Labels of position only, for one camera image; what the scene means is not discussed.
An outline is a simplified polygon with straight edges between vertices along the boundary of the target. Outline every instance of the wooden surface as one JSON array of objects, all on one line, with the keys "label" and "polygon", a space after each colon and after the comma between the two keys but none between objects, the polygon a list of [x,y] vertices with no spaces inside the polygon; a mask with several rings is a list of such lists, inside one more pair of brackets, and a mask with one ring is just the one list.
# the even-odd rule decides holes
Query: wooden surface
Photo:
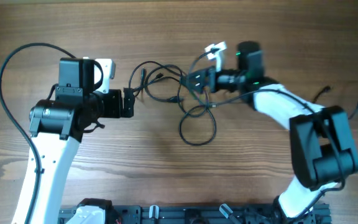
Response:
[{"label": "wooden surface", "polygon": [[[358,96],[358,3],[314,1],[119,2],[0,6],[0,66],[16,47],[29,42],[56,44],[77,57],[113,58],[112,88],[123,88],[132,69],[146,60],[188,70],[210,43],[225,40],[228,68],[235,67],[236,44],[257,40],[265,52],[267,75],[304,99],[325,85],[333,91],[322,105],[353,109]],[[32,106],[47,96],[58,78],[63,55],[45,48],[25,50],[9,63],[3,91],[26,129]],[[203,61],[200,67],[208,65]],[[134,80],[139,83],[139,76]],[[173,96],[176,83],[150,87]],[[219,92],[221,100],[232,95]],[[187,101],[186,107],[194,102]],[[247,105],[216,108],[216,139],[190,147],[178,135],[183,116],[177,105],[143,96],[131,119],[102,119],[106,125],[83,138],[68,174],[63,205],[85,197],[116,205],[186,205],[268,202],[293,176],[288,132]],[[350,122],[358,147],[358,115]],[[192,141],[211,133],[207,116],[189,119]],[[0,105],[0,223],[16,209],[27,166],[28,145]],[[346,188],[323,198],[335,223],[358,223],[358,174]]]}]

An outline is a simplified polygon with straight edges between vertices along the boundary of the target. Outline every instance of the wood grain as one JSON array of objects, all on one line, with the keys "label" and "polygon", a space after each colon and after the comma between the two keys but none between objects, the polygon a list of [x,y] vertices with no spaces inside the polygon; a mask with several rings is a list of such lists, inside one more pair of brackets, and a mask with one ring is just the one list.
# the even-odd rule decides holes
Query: wood grain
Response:
[{"label": "wood grain", "polygon": [[[127,86],[132,69],[146,60],[187,70],[205,46],[225,40],[227,67],[236,65],[236,44],[257,40],[267,75],[305,98],[325,85],[333,91],[322,105],[353,109],[358,97],[358,1],[186,1],[0,6],[0,66],[6,55],[29,42],[49,42],[77,57],[113,58],[113,88]],[[14,116],[28,127],[28,112],[57,82],[54,50],[34,48],[16,55],[3,91]],[[201,62],[200,67],[207,65]],[[150,87],[157,96],[175,94],[176,83]],[[217,93],[213,100],[233,95]],[[106,125],[83,139],[71,166],[62,205],[85,197],[116,205],[184,205],[271,202],[293,175],[288,132],[246,105],[216,108],[216,139],[190,147],[178,135],[177,105],[147,95],[131,119],[102,119]],[[358,147],[358,115],[350,122]],[[207,116],[189,119],[185,136],[211,134]],[[0,223],[9,223],[27,166],[28,145],[0,105]],[[334,223],[358,223],[358,174],[347,187],[323,199]]]}]

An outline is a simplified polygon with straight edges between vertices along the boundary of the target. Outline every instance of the black mounting base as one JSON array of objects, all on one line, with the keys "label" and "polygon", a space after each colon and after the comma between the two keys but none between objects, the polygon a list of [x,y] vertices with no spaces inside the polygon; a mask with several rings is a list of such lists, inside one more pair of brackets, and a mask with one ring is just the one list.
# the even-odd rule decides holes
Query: black mounting base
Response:
[{"label": "black mounting base", "polygon": [[[74,216],[77,207],[61,209],[58,224],[65,224]],[[160,207],[158,219],[149,218],[149,207],[114,206],[122,224],[233,224],[219,211],[219,207]],[[231,207],[233,215],[242,224],[283,223],[271,218],[272,204],[247,204]],[[294,224],[330,224],[331,213],[328,204],[317,204],[304,219]]]}]

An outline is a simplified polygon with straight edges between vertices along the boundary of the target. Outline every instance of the wooden table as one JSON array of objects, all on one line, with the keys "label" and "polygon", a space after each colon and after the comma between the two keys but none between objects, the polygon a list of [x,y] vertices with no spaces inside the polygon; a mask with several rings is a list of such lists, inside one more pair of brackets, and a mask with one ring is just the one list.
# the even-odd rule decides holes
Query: wooden table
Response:
[{"label": "wooden table", "polygon": [[[146,60],[188,70],[210,43],[225,40],[227,68],[236,66],[236,44],[257,40],[267,75],[311,99],[351,111],[358,97],[358,3],[314,1],[173,1],[0,6],[0,66],[16,47],[56,44],[77,57],[113,58],[112,88],[127,86],[133,68]],[[28,114],[58,80],[63,55],[36,47],[16,55],[4,74],[9,108],[26,129]],[[199,68],[210,63],[202,61]],[[139,83],[139,73],[134,83]],[[150,87],[173,96],[177,83]],[[213,100],[233,95],[219,92]],[[186,104],[189,108],[194,102]],[[222,202],[270,203],[288,186],[293,171],[288,132],[247,105],[216,108],[216,139],[190,147],[178,135],[183,116],[175,104],[147,95],[131,119],[101,119],[106,125],[83,138],[68,174],[63,205],[85,197],[115,205],[188,205]],[[184,123],[185,136],[202,141],[211,134],[208,116]],[[358,147],[358,115],[350,121]],[[10,222],[27,167],[28,145],[0,105],[0,223]],[[358,223],[358,174],[346,188],[330,193],[334,223]]]}]

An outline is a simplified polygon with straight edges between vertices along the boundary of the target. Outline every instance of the tabletop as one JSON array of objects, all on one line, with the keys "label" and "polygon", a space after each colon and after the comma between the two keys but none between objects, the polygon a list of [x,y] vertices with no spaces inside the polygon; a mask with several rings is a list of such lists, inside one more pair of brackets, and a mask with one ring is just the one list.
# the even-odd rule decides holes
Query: tabletop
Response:
[{"label": "tabletop", "polygon": [[[132,70],[154,60],[187,71],[211,43],[226,41],[226,67],[236,67],[236,45],[258,41],[266,76],[310,100],[326,85],[324,106],[350,112],[358,98],[358,1],[130,1],[80,4],[0,5],[0,66],[16,47],[47,42],[77,57],[112,58],[111,88],[127,86]],[[28,129],[29,111],[58,80],[63,55],[42,47],[12,58],[3,78],[8,107]],[[202,60],[197,68],[212,65]],[[147,70],[154,65],[145,65]],[[133,85],[138,85],[139,72]],[[150,86],[159,97],[175,95],[178,83]],[[219,91],[211,99],[238,93]],[[189,108],[194,101],[185,102]],[[146,94],[130,119],[101,119],[106,125],[83,142],[68,173],[62,205],[86,197],[114,205],[203,205],[271,203],[293,177],[288,131],[246,104],[212,110],[215,140],[201,147],[179,137],[183,116],[176,104]],[[358,148],[358,114],[350,121]],[[200,142],[211,135],[208,115],[187,119],[183,132]],[[0,223],[16,209],[29,146],[0,104]],[[346,188],[321,199],[334,223],[358,223],[358,173]]]}]

